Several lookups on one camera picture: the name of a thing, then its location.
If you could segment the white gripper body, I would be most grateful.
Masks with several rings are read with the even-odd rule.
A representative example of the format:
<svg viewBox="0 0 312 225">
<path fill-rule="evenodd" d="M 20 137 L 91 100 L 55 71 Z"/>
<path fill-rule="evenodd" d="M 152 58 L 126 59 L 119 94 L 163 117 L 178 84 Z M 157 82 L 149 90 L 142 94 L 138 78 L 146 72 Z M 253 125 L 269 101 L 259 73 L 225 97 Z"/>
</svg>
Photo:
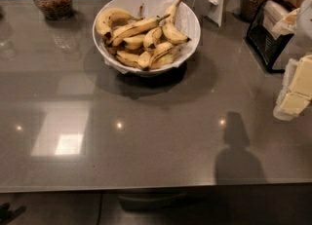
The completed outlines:
<svg viewBox="0 0 312 225">
<path fill-rule="evenodd" d="M 291 58 L 289 60 L 288 64 L 286 65 L 285 72 L 284 72 L 284 78 L 282 81 L 282 89 L 281 89 L 281 91 L 277 97 L 276 105 L 273 109 L 273 116 L 279 120 L 282 120 L 282 121 L 290 121 L 294 117 L 298 116 L 298 115 L 293 116 L 293 115 L 287 114 L 281 108 L 281 103 L 282 103 L 284 97 L 286 96 L 287 93 L 290 93 L 289 86 L 290 86 L 290 83 L 293 79 L 293 75 L 294 75 L 294 72 L 296 70 L 297 64 L 298 64 L 298 61 Z"/>
</svg>

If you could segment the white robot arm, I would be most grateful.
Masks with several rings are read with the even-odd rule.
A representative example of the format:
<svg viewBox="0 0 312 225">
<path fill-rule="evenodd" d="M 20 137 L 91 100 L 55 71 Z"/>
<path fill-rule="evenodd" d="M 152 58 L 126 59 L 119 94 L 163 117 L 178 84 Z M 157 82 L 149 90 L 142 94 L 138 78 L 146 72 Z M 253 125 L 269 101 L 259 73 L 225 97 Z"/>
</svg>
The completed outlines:
<svg viewBox="0 0 312 225">
<path fill-rule="evenodd" d="M 290 59 L 284 73 L 282 89 L 273 109 L 275 118 L 290 121 L 312 100 L 312 0 L 304 0 L 298 10 L 290 12 L 274 26 L 274 30 L 293 28 L 294 41 L 306 54 Z"/>
</svg>

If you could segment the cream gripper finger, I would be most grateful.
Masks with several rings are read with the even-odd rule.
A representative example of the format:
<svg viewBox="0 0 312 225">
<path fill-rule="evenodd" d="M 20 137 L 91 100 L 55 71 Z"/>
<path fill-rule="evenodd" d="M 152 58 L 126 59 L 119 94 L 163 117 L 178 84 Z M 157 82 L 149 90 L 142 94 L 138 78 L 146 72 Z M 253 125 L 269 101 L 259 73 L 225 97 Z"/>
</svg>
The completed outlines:
<svg viewBox="0 0 312 225">
<path fill-rule="evenodd" d="M 302 94 L 287 93 L 284 97 L 281 108 L 290 115 L 299 115 L 310 103 L 310 100 Z"/>
<path fill-rule="evenodd" d="M 294 72 L 289 90 L 298 94 L 312 97 L 312 56 L 300 59 Z"/>
</svg>

